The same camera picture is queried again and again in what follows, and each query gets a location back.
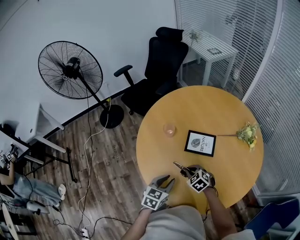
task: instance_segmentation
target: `small white table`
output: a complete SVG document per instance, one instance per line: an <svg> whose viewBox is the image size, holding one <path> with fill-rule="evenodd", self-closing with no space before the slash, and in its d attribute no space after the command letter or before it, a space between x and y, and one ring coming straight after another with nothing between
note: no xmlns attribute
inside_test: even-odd
<svg viewBox="0 0 300 240"><path fill-rule="evenodd" d="M16 229L15 229L15 225L13 223L13 220L10 217L9 211L8 211L5 203L2 204L2 211L3 211L5 223L8 227L8 230L9 230L10 234L12 235L14 240L19 240L18 234L17 234Z"/></svg>
<svg viewBox="0 0 300 240"><path fill-rule="evenodd" d="M192 40L190 38L190 34L188 32L183 32L183 41L191 47ZM236 57L236 54L239 52L236 48L231 45L223 42L222 40L212 36L211 34L202 31L200 34L200 39L198 42L193 41L191 47L197 54L200 55L200 58L206 61L204 76L202 85L206 86L208 83L208 79L210 77L211 65L213 62L220 61L222 59L230 58L229 64L227 67L227 71L225 73L223 82L221 84L222 88L226 86L228 81L229 74L233 67L233 63ZM217 48L221 53L212 54L208 51L208 49Z"/></svg>

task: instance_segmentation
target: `fan base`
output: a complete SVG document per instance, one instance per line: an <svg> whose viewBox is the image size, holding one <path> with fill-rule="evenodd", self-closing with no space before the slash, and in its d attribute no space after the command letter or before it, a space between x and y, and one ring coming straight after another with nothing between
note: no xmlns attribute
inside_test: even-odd
<svg viewBox="0 0 300 240"><path fill-rule="evenodd" d="M124 118L123 108L119 105L111 105L111 109L109 111L108 109L109 107L101 112L100 123L103 127L106 125L106 128L115 128L122 122Z"/></svg>

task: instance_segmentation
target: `round wooden table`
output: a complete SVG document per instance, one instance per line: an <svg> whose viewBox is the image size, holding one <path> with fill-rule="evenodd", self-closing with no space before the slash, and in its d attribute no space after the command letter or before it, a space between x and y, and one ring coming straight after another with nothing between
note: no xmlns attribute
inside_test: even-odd
<svg viewBox="0 0 300 240"><path fill-rule="evenodd" d="M263 138L257 131L254 151L235 136L249 121L256 123L250 110L234 95L209 86L191 86L173 91L156 102L140 126L136 155L141 174L147 184L159 175L170 174L175 185L169 195L171 206L190 205L205 213L204 193L196 193L187 185L173 161L183 166L200 165L214 174L219 198L225 207L242 199L255 184L263 163ZM163 126L176 126L173 137L167 137ZM214 157L184 151L188 131L216 135Z"/></svg>

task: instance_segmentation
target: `black office chair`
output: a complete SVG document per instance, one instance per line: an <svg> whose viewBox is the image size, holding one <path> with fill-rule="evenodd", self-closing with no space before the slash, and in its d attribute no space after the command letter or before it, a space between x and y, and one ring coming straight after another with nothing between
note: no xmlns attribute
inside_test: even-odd
<svg viewBox="0 0 300 240"><path fill-rule="evenodd" d="M125 75L130 88L121 100L134 112L145 116L147 111L164 95L177 89L177 72L188 53L188 45L181 42L183 30L161 27L157 37L149 41L149 56L145 70L147 79L134 84L128 70L131 65L114 73L115 77Z"/></svg>

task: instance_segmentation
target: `glass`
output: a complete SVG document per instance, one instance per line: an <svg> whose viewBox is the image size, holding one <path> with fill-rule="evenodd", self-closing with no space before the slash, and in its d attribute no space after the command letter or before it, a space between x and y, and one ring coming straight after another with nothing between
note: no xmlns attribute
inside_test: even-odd
<svg viewBox="0 0 300 240"><path fill-rule="evenodd" d="M176 127L174 124L166 123L164 124L163 130L167 137L173 137L176 131Z"/></svg>

